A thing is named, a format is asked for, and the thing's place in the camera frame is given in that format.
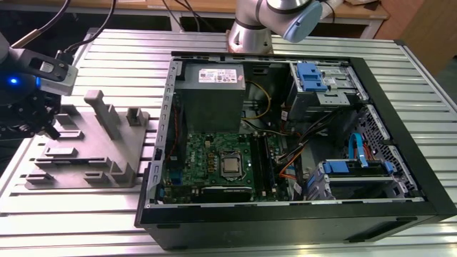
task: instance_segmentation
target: blue latch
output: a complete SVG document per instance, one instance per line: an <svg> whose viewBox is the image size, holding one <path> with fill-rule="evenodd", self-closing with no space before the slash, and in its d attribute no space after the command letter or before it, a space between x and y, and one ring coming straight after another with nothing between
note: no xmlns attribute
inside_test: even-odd
<svg viewBox="0 0 457 257"><path fill-rule="evenodd" d="M383 166L385 166L386 173L390 175L393 173L393 164L391 164L391 162L385 161L383 162Z"/></svg>
<svg viewBox="0 0 457 257"><path fill-rule="evenodd" d="M322 84L322 74L311 63L297 63L297 76L302 82L305 92L326 92L326 85Z"/></svg>
<svg viewBox="0 0 457 257"><path fill-rule="evenodd" d="M349 173L345 161L329 161L322 163L325 174Z"/></svg>

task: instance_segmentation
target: yellow cable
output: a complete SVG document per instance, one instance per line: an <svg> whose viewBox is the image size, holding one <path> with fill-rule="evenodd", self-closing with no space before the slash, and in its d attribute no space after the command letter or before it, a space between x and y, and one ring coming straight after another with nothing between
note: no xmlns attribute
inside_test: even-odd
<svg viewBox="0 0 457 257"><path fill-rule="evenodd" d="M262 117L262 116L267 113L267 111L270 110L271 98L270 98L270 95L267 94L266 90L262 88L261 85L258 85L258 84L257 84L255 82L253 82L253 81L247 81L247 80L246 80L245 82L251 83L257 88L259 88L259 90L263 92L263 94L265 94L265 96L266 96L266 99L267 99L267 101L269 101L269 104L267 104L266 110L265 110L265 112L263 112L262 114L259 114L259 115L257 115L257 116L254 116L254 117L245 117L245 118L241 118L241 119L242 119L242 120L258 119L258 118Z"/></svg>

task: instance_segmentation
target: power supply label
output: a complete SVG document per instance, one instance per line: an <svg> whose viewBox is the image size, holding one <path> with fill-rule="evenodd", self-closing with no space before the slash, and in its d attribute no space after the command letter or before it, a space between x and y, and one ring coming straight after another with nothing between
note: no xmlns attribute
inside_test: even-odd
<svg viewBox="0 0 457 257"><path fill-rule="evenodd" d="M235 70L201 69L198 72L199 83L237 83Z"/></svg>

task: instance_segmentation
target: slotted metal table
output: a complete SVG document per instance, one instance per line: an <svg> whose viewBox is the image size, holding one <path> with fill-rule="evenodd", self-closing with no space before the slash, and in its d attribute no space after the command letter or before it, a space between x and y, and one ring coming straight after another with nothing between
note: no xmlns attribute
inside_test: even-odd
<svg viewBox="0 0 457 257"><path fill-rule="evenodd" d="M362 57L419 145L444 189L457 201L457 106L407 47L389 40L310 37L290 44L273 37L275 54ZM75 55L73 96L79 110L89 89L103 92L117 111L147 111L142 172L153 154L170 51L225 51L225 34L106 29ZM133 188L34 190L23 187L38 139L25 139L0 179L1 256L451 256L457 254L457 218L422 225L374 243L269 246L166 252L133 227L141 181Z"/></svg>

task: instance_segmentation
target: ram slot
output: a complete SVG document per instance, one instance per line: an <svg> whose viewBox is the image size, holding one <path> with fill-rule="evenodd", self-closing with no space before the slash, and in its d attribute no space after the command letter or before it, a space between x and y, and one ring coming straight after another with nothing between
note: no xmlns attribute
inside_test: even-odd
<svg viewBox="0 0 457 257"><path fill-rule="evenodd" d="M250 159L255 193L258 196L266 196L273 186L273 164L265 136L250 137Z"/></svg>

